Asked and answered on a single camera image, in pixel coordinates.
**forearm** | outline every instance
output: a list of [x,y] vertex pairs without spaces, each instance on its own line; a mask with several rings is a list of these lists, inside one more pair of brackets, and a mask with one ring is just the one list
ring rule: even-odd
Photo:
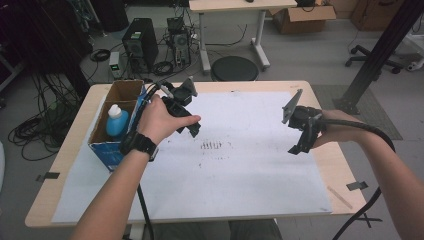
[[146,153],[131,151],[87,208],[71,239],[121,239],[141,176]]
[[402,239],[424,239],[424,185],[377,135],[358,142],[368,157],[393,223]]

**carpet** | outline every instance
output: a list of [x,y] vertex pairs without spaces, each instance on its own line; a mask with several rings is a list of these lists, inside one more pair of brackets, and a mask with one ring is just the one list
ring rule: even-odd
[[[335,109],[333,99],[340,99],[349,86],[345,85],[312,85],[312,90],[318,99],[322,109]],[[361,121],[379,128],[392,140],[403,140],[402,136],[387,116],[384,109],[378,103],[371,90],[367,89],[361,96],[356,107],[359,115],[353,115]]]

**white bottle cap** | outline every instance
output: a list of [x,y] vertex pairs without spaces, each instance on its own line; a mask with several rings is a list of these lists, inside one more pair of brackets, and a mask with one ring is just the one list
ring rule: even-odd
[[109,114],[109,117],[113,119],[120,118],[122,115],[122,111],[117,104],[113,104],[107,113]]

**hand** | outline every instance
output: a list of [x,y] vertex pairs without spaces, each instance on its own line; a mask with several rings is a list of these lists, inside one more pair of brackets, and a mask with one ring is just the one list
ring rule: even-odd
[[[340,111],[340,110],[322,110],[323,119],[340,119],[352,122],[361,122],[358,119]],[[329,142],[359,142],[361,137],[367,131],[356,127],[341,126],[341,125],[326,125],[326,130],[316,140],[312,148],[317,148]]]
[[177,129],[200,121],[200,116],[173,117],[168,113],[159,95],[153,95],[138,124],[138,132],[149,137],[156,145]]

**white paper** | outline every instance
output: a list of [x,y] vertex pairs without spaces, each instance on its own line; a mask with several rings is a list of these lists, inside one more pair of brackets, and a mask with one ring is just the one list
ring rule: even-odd
[[[237,219],[331,212],[312,154],[289,154],[301,132],[281,123],[288,92],[203,93],[202,117],[159,145],[141,186],[152,221]],[[90,127],[52,222],[77,222],[109,173],[87,145]],[[137,196],[130,220],[142,220]]]

